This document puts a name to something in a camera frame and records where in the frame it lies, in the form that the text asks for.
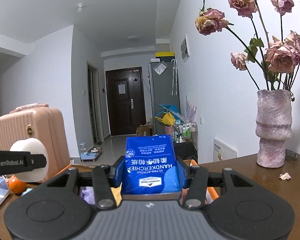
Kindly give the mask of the blue handkerchief tissue pack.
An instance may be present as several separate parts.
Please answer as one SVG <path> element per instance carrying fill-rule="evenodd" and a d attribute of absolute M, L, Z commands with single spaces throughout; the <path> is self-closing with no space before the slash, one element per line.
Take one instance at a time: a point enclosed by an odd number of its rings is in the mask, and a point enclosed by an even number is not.
<path fill-rule="evenodd" d="M 122 194 L 165 194 L 180 190 L 171 137 L 169 135 L 128 137 Z"/>

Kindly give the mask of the white yellow plush dog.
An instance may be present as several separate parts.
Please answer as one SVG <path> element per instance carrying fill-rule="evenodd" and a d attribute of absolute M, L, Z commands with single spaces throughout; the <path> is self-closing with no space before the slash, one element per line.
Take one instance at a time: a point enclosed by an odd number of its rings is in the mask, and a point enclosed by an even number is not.
<path fill-rule="evenodd" d="M 117 206 L 119 206 L 122 201 L 121 186 L 122 186 L 122 184 L 120 184 L 119 187 L 111 187 L 110 188 Z"/>

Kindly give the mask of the blue pet feeder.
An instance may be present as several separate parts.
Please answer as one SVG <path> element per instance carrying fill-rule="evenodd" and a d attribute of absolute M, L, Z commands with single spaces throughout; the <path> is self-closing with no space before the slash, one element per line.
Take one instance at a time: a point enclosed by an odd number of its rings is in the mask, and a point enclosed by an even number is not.
<path fill-rule="evenodd" d="M 86 143 L 82 142 L 79 144 L 79 155 L 80 160 L 85 161 L 96 161 L 101 154 L 102 150 L 100 147 L 92 147 L 91 149 L 86 148 Z"/>

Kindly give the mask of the orange fruit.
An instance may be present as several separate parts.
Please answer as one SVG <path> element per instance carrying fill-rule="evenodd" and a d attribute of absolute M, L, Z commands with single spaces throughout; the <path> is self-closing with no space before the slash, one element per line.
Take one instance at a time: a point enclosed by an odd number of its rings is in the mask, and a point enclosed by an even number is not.
<path fill-rule="evenodd" d="M 8 187 L 14 194 L 22 194 L 27 189 L 26 183 L 17 179 L 16 176 L 9 178 Z"/>

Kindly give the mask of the pink ribbed suitcase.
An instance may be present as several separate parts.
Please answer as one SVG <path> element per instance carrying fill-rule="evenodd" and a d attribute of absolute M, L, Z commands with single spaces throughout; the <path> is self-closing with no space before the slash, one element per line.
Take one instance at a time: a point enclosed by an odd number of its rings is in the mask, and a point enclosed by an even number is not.
<path fill-rule="evenodd" d="M 0 151 L 27 151 L 46 157 L 44 168 L 17 173 L 20 181 L 43 183 L 54 177 L 70 164 L 61 111 L 29 105 L 0 116 Z"/>

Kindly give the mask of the cardboard box on floor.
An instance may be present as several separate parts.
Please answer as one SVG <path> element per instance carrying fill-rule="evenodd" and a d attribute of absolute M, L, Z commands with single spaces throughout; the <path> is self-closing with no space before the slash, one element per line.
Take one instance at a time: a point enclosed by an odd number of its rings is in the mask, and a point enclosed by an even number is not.
<path fill-rule="evenodd" d="M 153 125 L 143 125 L 136 129 L 136 136 L 150 137 L 153 135 Z"/>

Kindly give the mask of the blue yellow bags pile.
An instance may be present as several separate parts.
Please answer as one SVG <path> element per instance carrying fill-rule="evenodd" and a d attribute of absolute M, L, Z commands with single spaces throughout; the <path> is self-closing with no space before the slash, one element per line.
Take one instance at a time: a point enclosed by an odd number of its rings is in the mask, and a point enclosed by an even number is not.
<path fill-rule="evenodd" d="M 184 122 L 186 120 L 175 105 L 163 104 L 159 107 L 162 108 L 162 111 L 154 118 L 165 126 L 173 126 L 176 121 Z"/>

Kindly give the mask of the dark entrance door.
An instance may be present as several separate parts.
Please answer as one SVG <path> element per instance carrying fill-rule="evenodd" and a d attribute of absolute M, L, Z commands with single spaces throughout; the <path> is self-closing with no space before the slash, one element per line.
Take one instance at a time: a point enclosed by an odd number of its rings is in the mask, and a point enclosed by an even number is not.
<path fill-rule="evenodd" d="M 142 68 L 106 71 L 106 83 L 111 135 L 136 133 L 146 123 Z"/>

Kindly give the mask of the fallen rose petal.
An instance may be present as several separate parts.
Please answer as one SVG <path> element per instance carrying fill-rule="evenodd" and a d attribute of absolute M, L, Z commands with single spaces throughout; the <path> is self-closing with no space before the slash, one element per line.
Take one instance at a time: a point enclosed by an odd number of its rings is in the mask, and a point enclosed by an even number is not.
<path fill-rule="evenodd" d="M 290 180 L 291 178 L 292 177 L 290 176 L 290 174 L 288 172 L 279 175 L 279 179 L 281 179 L 281 180 Z"/>

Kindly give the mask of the pink textured vase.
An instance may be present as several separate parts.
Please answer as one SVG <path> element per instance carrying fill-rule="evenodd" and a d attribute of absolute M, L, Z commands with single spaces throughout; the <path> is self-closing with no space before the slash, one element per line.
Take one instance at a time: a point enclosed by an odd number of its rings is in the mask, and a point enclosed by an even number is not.
<path fill-rule="evenodd" d="M 257 164 L 280 168 L 285 163 L 285 143 L 292 137 L 292 104 L 290 91 L 257 92 L 256 135 L 259 137 Z"/>

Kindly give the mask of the hanging umbrella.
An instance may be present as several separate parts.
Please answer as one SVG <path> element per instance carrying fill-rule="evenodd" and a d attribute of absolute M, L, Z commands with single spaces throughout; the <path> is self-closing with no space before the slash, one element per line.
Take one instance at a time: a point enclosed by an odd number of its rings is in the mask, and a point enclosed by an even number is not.
<path fill-rule="evenodd" d="M 172 92 L 171 95 L 178 95 L 178 66 L 176 59 L 172 59 Z"/>

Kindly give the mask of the grey refrigerator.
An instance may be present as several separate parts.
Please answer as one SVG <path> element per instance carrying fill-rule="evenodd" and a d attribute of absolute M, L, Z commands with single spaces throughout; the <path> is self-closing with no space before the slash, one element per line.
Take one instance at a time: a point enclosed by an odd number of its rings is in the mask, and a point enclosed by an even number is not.
<path fill-rule="evenodd" d="M 154 134 L 165 134 L 164 125 L 155 120 L 155 116 L 162 111 L 159 105 L 175 105 L 180 112 L 180 99 L 172 92 L 172 67 L 174 57 L 160 57 L 159 62 L 150 62 L 148 65 L 149 86 L 151 91 L 151 107 L 154 125 Z"/>

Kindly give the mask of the yellow box on refrigerator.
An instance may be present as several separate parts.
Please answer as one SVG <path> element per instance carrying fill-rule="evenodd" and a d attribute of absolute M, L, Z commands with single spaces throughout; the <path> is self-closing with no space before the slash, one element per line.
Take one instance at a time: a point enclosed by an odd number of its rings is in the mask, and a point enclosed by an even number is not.
<path fill-rule="evenodd" d="M 155 57 L 174 57 L 174 52 L 156 52 Z"/>

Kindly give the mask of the white panel against wall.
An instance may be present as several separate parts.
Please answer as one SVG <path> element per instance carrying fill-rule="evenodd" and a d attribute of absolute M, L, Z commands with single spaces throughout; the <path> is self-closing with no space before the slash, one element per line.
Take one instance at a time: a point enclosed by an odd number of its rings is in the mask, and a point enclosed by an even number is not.
<path fill-rule="evenodd" d="M 237 157 L 237 151 L 219 141 L 218 139 L 213 140 L 213 162 L 234 159 Z"/>

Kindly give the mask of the wall electrical panel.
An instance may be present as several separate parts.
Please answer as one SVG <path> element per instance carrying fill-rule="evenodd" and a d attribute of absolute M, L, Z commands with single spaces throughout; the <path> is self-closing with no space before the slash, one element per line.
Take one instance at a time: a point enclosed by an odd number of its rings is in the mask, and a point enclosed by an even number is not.
<path fill-rule="evenodd" d="M 187 59 L 190 57 L 189 49 L 188 49 L 188 42 L 187 42 L 187 35 L 183 38 L 181 45 L 180 45 L 180 51 L 181 51 L 181 58 L 183 59 L 183 62 L 186 62 Z"/>

